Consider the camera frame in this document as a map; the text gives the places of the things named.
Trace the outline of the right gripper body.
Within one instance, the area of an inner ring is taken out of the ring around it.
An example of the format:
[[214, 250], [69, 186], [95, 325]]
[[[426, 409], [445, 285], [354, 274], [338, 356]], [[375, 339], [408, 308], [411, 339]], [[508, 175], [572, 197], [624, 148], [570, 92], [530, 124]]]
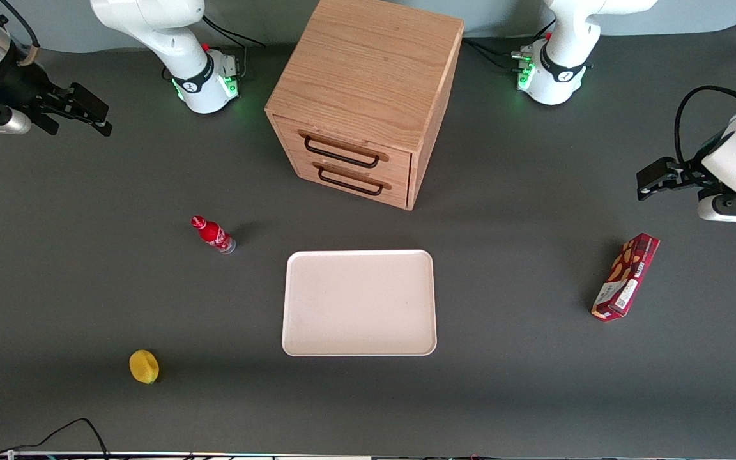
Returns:
[[29, 67], [0, 67], [0, 128], [32, 128], [35, 125], [35, 96], [46, 91], [45, 77], [30, 79]]

